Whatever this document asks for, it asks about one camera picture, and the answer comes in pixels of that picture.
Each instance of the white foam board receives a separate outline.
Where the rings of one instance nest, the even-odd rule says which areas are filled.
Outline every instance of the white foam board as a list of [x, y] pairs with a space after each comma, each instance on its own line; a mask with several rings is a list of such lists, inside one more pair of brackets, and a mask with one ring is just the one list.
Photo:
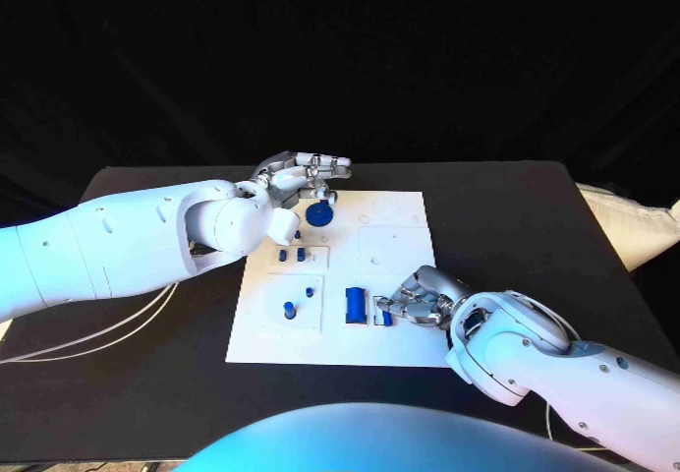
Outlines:
[[[375, 321], [373, 297], [388, 297], [422, 265], [435, 265], [422, 194], [340, 191], [333, 221], [321, 228], [304, 220], [314, 203], [300, 201], [294, 208], [294, 245], [267, 239], [248, 257], [226, 362], [448, 368], [442, 331], [398, 317], [393, 326]], [[318, 288], [307, 298], [311, 285]], [[347, 287], [366, 290], [366, 325], [344, 323]], [[287, 301], [297, 306], [292, 320], [284, 317]]]

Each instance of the black tabletop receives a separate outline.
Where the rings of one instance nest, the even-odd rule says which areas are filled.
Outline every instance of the black tabletop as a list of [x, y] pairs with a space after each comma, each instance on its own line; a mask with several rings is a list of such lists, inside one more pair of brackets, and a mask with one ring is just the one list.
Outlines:
[[[680, 361], [566, 171], [550, 162], [356, 164], [337, 189], [424, 193], [437, 265], [480, 290], [549, 305], [585, 339], [661, 367]], [[207, 179], [249, 167], [108, 168], [84, 200]], [[148, 326], [71, 360], [0, 366], [0, 461], [184, 458], [252, 422], [347, 401], [419, 405], [546, 434], [545, 403], [509, 407], [448, 369], [226, 364], [245, 261], [180, 283]], [[14, 320], [1, 357], [107, 327], [153, 298], [79, 302]], [[111, 337], [63, 354], [102, 345]], [[586, 445], [552, 417], [555, 438]]]

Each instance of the white pillow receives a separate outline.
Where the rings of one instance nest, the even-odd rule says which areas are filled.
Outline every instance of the white pillow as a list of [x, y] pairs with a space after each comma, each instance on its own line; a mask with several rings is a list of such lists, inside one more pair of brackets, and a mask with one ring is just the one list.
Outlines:
[[576, 184], [628, 270], [634, 270], [680, 241], [680, 202], [651, 208], [609, 191]]

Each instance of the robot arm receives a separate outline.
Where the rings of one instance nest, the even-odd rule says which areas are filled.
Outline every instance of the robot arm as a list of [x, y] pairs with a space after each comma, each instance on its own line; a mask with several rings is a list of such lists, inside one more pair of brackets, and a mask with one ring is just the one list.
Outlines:
[[[0, 322], [78, 300], [146, 293], [220, 267], [267, 235], [288, 245], [300, 198], [334, 203], [324, 179], [350, 159], [282, 152], [236, 184], [209, 180], [108, 195], [50, 218], [0, 229]], [[196, 243], [210, 251], [197, 254]]]
[[449, 331], [447, 363], [494, 400], [514, 406], [533, 390], [581, 435], [651, 470], [680, 468], [676, 374], [569, 341], [568, 324], [536, 300], [511, 291], [474, 294], [429, 266], [379, 308]]

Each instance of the black backdrop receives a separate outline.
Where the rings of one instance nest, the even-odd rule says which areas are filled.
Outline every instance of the black backdrop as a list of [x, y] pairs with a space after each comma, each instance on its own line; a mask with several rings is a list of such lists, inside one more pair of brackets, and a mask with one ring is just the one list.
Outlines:
[[677, 197], [676, 2], [3, 2], [1, 223], [108, 165], [552, 159]]

